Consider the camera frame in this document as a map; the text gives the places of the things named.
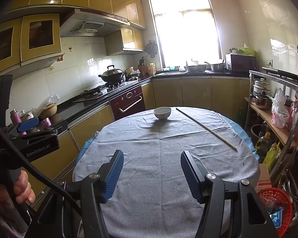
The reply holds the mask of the person's left hand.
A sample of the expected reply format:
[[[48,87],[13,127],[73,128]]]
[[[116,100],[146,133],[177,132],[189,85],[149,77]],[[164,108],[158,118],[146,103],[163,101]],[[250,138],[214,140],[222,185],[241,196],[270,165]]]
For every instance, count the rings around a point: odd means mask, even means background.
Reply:
[[[20,175],[14,183],[13,191],[16,195],[15,200],[18,204],[22,204],[24,202],[33,203],[36,199],[32,186],[28,181],[28,175],[24,170],[20,171]],[[0,186],[0,214],[2,215],[4,215],[6,209],[4,203],[9,200],[9,198],[10,196],[6,189]]]

